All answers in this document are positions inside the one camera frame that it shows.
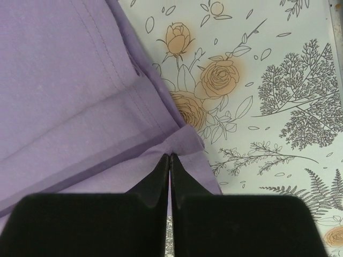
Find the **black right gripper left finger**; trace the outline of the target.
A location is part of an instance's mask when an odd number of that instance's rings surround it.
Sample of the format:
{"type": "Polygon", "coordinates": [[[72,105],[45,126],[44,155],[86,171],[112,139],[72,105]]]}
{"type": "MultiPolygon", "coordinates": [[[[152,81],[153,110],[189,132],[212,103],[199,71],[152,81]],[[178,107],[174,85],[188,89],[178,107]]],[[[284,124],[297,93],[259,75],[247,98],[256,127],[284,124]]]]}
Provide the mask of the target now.
{"type": "Polygon", "coordinates": [[[164,256],[169,156],[126,193],[31,194],[1,233],[1,256],[164,256]]]}

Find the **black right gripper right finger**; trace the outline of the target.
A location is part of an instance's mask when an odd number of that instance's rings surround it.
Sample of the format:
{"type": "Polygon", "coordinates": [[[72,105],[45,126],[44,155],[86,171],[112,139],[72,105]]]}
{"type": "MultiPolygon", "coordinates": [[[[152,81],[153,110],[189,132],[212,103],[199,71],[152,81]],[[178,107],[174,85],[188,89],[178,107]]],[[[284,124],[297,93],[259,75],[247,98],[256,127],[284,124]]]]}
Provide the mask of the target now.
{"type": "Polygon", "coordinates": [[[214,195],[170,163],[176,256],[326,256],[305,203],[294,196],[214,195]]]}

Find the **purple t-shirt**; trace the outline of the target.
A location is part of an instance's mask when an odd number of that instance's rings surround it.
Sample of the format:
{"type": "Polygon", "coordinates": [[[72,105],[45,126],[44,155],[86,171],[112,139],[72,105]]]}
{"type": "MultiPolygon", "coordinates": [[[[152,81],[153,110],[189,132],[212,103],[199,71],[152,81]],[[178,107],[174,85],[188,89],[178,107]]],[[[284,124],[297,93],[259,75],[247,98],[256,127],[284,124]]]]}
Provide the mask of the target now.
{"type": "Polygon", "coordinates": [[[117,1],[1,1],[1,216],[126,192],[170,153],[220,194],[203,149],[117,1]]]}

